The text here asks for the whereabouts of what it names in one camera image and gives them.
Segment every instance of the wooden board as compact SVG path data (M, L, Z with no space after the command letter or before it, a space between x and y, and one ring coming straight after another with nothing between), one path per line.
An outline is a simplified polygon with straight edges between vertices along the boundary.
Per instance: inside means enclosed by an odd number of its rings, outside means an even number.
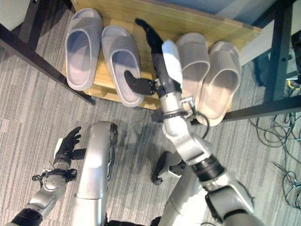
M73 0L72 2L77 11L82 8L96 9L102 16L104 27L114 24L127 29L138 46L141 76L149 79L154 78L151 49L147 44L144 30L135 24L136 18L141 18L150 24L163 40L171 39L176 42L187 32L198 32L204 35L209 47L219 40L225 40L240 49L261 32L260 28L221 16L156 0ZM86 90L86 93L119 101L102 51L97 62L94 85ZM158 96L146 97L140 106L149 109L158 108Z

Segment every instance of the black cable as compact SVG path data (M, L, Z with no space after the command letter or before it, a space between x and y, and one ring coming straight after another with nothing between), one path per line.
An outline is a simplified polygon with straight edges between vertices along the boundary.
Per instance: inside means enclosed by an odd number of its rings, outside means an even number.
M210 130L210 122L209 122L208 118L204 114L202 114L201 112L196 111L196 113L197 113L196 117L200 115L206 120L207 128L206 128L206 131L205 131L204 135L202 136L202 138L205 139L208 135L209 130Z
M285 89L286 97L300 95L301 91ZM285 196L285 201L289 206L301 210L301 182L298 182L297 175L294 171L287 170L288 156L294 159L299 165L301 161L295 158L287 148L287 141L295 141L301 145L301 129L298 136L294 134L295 125L301 119L301 115L297 117L296 113L288 113L284 115L283 121L279 120L279 115L273 118L273 125L265 129L259 126L260 118L253 122L249 119L250 123L256 128L256 134L261 143L268 147L282 147L284 151L284 166L273 162L273 164L284 173L282 180L282 190Z

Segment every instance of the slide sandal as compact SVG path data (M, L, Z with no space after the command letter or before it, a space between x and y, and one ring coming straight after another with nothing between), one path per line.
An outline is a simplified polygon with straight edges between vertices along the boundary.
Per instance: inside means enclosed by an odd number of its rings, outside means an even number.
M240 85L241 66L238 49L231 43L219 41L209 53L211 68L203 81L197 110L207 116L210 126L219 124ZM201 116L197 120L206 125Z
M110 25L102 33L103 55L116 86L118 97L127 107L138 106L143 96L134 93L128 86L124 71L141 78L138 50L134 38L124 28Z
M102 19L92 8L84 8L72 17L65 40L68 85L83 91L94 82L101 42Z
M205 38L195 32L187 33L176 42L183 74L182 98L193 96L195 105L199 102L202 82L210 68Z

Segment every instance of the gray carpet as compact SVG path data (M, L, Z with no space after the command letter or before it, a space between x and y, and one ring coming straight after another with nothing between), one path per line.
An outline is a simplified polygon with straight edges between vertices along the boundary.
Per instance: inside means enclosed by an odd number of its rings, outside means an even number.
M65 28L71 17L62 3L53 3L37 47L38 54L59 70L64 61ZM251 106L263 96L264 89L255 85L251 68L251 64L244 67L232 109ZM177 182L171 178L160 186L151 183L150 174L161 153L174 151L161 125L151 121L151 112L102 99L91 106L0 48L0 225L11 221L38 191L39 184L31 181L31 176L50 167L48 161L53 159L57 139L81 125L78 148L85 147L88 129L98 120L110 120L119 127L108 217L149 225L162 214ZM261 125L268 126L270 120L263 118ZM201 135L204 127L194 130ZM248 120L221 123L211 129L207 140L213 143L220 162L255 197L255 214L265 225L301 224L301 211L289 207L284 200L283 174L271 163L282 163L282 148L261 144ZM301 158L299 143L290 142L288 147ZM82 162L73 162L72 167L80 171ZM290 161L289 168L300 172L294 161ZM68 225L76 187L77 182L68 184L65 196L43 226ZM204 221L214 222L208 211Z

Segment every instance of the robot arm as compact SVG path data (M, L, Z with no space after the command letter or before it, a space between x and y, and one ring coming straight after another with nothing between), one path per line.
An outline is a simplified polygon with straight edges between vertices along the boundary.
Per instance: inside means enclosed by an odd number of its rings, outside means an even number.
M79 142L80 135L76 134L80 129L81 127L75 128L63 139L55 154L54 169L46 169L41 176L33 177L40 181L40 190L6 226L38 226L48 216L56 201L65 193L66 184L76 179L76 169L69 168L75 155L79 157L84 154L84 149L79 149L80 153L73 151Z
M165 136L207 191L206 202L213 217L226 226L262 226L261 221L253 216L253 201L248 191L214 157L212 145L193 133L190 122L184 119L186 112L182 103L187 100L181 100L180 84L168 75L162 52L163 41L146 22L136 19L136 23L146 32L157 75L157 79L149 81L149 86L143 89L151 90L150 94L158 93L162 111L156 118L163 121ZM139 79L129 72L125 72L125 79L133 91L139 92L142 85ZM194 110L193 101L189 102Z

